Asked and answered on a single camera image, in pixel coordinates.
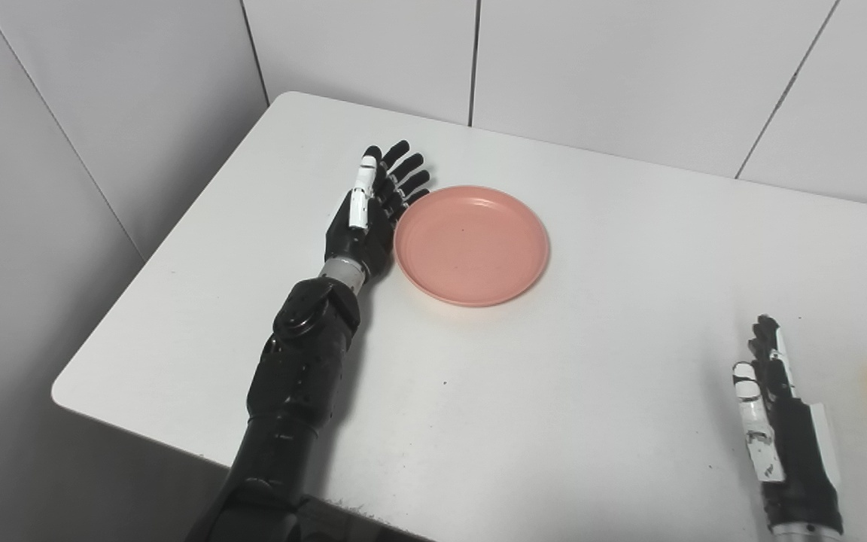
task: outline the white table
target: white table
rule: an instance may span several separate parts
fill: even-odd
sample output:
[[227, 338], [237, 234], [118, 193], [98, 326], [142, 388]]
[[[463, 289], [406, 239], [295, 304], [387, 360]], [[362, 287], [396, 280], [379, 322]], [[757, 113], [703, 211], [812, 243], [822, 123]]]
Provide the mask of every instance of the white table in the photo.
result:
[[435, 120], [280, 96], [53, 388], [90, 418], [230, 465], [272, 317], [316, 274], [367, 145], [540, 216], [536, 287], [464, 309], [394, 268], [367, 288], [309, 493], [438, 542], [763, 539], [730, 367], [787, 330], [833, 417], [867, 542], [867, 206]]

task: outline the robotic arm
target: robotic arm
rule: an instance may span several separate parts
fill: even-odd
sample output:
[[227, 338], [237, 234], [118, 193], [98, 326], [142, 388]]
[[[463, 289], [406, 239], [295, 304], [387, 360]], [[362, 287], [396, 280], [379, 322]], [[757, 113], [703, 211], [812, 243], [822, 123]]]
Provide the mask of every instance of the robotic arm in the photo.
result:
[[733, 369], [744, 435], [777, 542], [839, 542], [838, 465], [822, 404], [805, 404], [792, 380], [781, 328], [758, 317], [753, 361]]
[[406, 141], [367, 148], [354, 189], [327, 230], [318, 277], [298, 282], [272, 323], [247, 395], [250, 421], [226, 482], [186, 542], [299, 540], [306, 461], [330, 418], [343, 356], [357, 333], [357, 293], [389, 264], [393, 230], [430, 180]]

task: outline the white wall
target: white wall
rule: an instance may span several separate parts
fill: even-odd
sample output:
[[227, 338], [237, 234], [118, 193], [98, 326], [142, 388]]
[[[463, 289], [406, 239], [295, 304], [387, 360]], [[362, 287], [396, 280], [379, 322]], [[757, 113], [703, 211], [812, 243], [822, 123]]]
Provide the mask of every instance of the white wall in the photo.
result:
[[144, 257], [267, 106], [238, 0], [0, 0], [0, 27]]
[[474, 126], [734, 176], [833, 0], [482, 0]]
[[844, 0], [741, 178], [867, 202], [867, 0]]
[[180, 0], [173, 18], [162, 2], [129, 17], [80, 4], [92, 24], [81, 6], [20, 17], [0, 2], [0, 542], [178, 540], [223, 471], [63, 411], [49, 390], [141, 267], [130, 236], [154, 249], [265, 102], [255, 69], [224, 65], [251, 62], [242, 20], [216, 13], [235, 0], [203, 2], [197, 24]]
[[476, 0], [244, 0], [269, 99], [286, 90], [467, 123]]
[[467, 123], [472, 94], [473, 126], [867, 202], [867, 2], [477, 6], [245, 0], [271, 99]]

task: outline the wall seam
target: wall seam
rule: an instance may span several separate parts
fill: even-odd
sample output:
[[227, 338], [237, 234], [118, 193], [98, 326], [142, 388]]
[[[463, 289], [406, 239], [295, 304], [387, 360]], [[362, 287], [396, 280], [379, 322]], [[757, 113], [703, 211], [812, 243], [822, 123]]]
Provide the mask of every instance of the wall seam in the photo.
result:
[[91, 172], [89, 170], [89, 166], [87, 166], [86, 162], [83, 161], [82, 156], [79, 154], [79, 150], [76, 150], [76, 147], [75, 147], [75, 145], [72, 144], [72, 140], [70, 140], [68, 133], [65, 133], [65, 128], [63, 128], [62, 124], [59, 123], [59, 119], [57, 119], [56, 114], [52, 111], [52, 108], [49, 107], [49, 103], [46, 102], [45, 96], [42, 96], [42, 92], [41, 92], [41, 90], [38, 89], [38, 85], [35, 85], [35, 80], [33, 80], [31, 73], [29, 73], [28, 69], [25, 69], [25, 65], [22, 64], [21, 58], [18, 57], [17, 52], [15, 52], [15, 49], [13, 48], [13, 46], [11, 46], [11, 43], [9, 42], [9, 38], [6, 37], [6, 34], [2, 30], [1, 25], [0, 25], [0, 36], [2, 37], [2, 40], [5, 42], [6, 46], [9, 47], [9, 51], [11, 52], [11, 55], [13, 55], [15, 62], [17, 62], [17, 64], [20, 66], [20, 68], [22, 69], [22, 72], [25, 73], [26, 78], [29, 80], [29, 84], [31, 84], [33, 90], [35, 90], [35, 95], [38, 96], [38, 99], [41, 100], [42, 105], [45, 107], [45, 110], [49, 113], [49, 117], [52, 117], [53, 123], [55, 123], [56, 126], [59, 128], [59, 133], [62, 133], [62, 137], [65, 138], [65, 143], [69, 145], [70, 150], [72, 150], [72, 153], [75, 155], [76, 159], [79, 161], [79, 164], [82, 165], [82, 169], [86, 172], [86, 175], [89, 176], [89, 180], [93, 183], [93, 187], [95, 187], [96, 191], [99, 192], [99, 195], [102, 198], [103, 202], [106, 203], [106, 207], [108, 207], [109, 212], [112, 213], [113, 218], [116, 219], [116, 223], [118, 225], [120, 225], [120, 228], [123, 230], [123, 233], [125, 234], [127, 239], [129, 239], [129, 243], [132, 244], [133, 249], [135, 250], [135, 253], [138, 254], [138, 256], [141, 258], [142, 261], [144, 261], [144, 262], [147, 261], [148, 258], [146, 258], [142, 254], [142, 251], [140, 251], [138, 249], [138, 245], [135, 243], [135, 240], [133, 239], [133, 237], [129, 234], [129, 230], [126, 229], [125, 225], [123, 224], [123, 221], [120, 219], [120, 216], [118, 216], [116, 214], [116, 209], [113, 209], [113, 206], [109, 202], [109, 199], [106, 198], [106, 194], [102, 191], [102, 188], [99, 187], [99, 182], [96, 182], [96, 178], [94, 178], [93, 172]]
[[835, 13], [835, 8], [838, 7], [838, 4], [842, 0], [835, 0], [832, 4], [832, 9], [829, 10], [829, 14], [825, 16], [825, 20], [822, 21], [822, 26], [819, 27], [818, 32], [815, 33], [815, 38], [812, 38], [811, 44], [808, 45], [808, 50], [805, 51], [805, 55], [802, 56], [802, 61], [799, 62], [798, 68], [795, 68], [795, 73], [792, 74], [791, 79], [788, 80], [788, 84], [785, 85], [785, 90], [782, 90], [781, 97], [778, 99], [778, 102], [775, 102], [774, 109], [771, 110], [771, 113], [768, 115], [768, 119], [765, 120], [764, 126], [761, 126], [761, 131], [758, 132], [758, 137], [754, 138], [754, 144], [751, 145], [751, 148], [747, 151], [747, 154], [744, 155], [744, 160], [741, 163], [741, 167], [738, 168], [737, 174], [735, 174], [734, 178], [741, 178], [741, 174], [744, 171], [744, 166], [747, 165], [747, 161], [751, 159], [751, 155], [754, 154], [754, 150], [758, 147], [758, 144], [761, 143], [761, 137], [764, 137], [766, 131], [768, 131], [768, 125], [771, 124], [771, 121], [774, 120], [774, 115], [781, 109], [781, 104], [785, 102], [785, 98], [788, 97], [788, 92], [791, 92], [792, 87], [795, 86], [795, 79], [798, 79], [799, 73], [802, 72], [802, 68], [805, 67], [805, 61], [808, 61], [808, 55], [811, 54], [811, 51], [815, 48], [815, 44], [818, 44], [818, 38], [822, 37], [822, 32], [825, 31], [825, 27], [829, 25], [829, 20], [832, 19], [832, 15]]
[[256, 73], [259, 74], [259, 84], [263, 88], [263, 99], [266, 100], [266, 106], [269, 107], [269, 93], [266, 92], [266, 79], [263, 77], [263, 68], [259, 65], [259, 54], [256, 52], [256, 41], [252, 37], [252, 28], [250, 27], [250, 17], [247, 15], [247, 5], [244, 0], [240, 0], [240, 9], [243, 10], [243, 23], [247, 27], [247, 38], [250, 38], [250, 48], [254, 52], [254, 62], [256, 64]]
[[470, 104], [467, 109], [467, 125], [474, 126], [474, 90], [477, 88], [477, 51], [481, 41], [481, 0], [477, 0], [474, 14], [474, 51], [470, 62]]

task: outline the pink plate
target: pink plate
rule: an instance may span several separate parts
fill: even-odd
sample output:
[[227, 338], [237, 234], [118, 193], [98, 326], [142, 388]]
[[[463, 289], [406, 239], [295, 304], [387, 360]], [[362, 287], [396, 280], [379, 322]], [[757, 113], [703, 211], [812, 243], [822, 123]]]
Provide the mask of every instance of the pink plate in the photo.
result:
[[547, 265], [547, 234], [524, 203], [498, 190], [454, 186], [403, 213], [393, 237], [397, 263], [427, 294], [455, 305], [515, 298]]

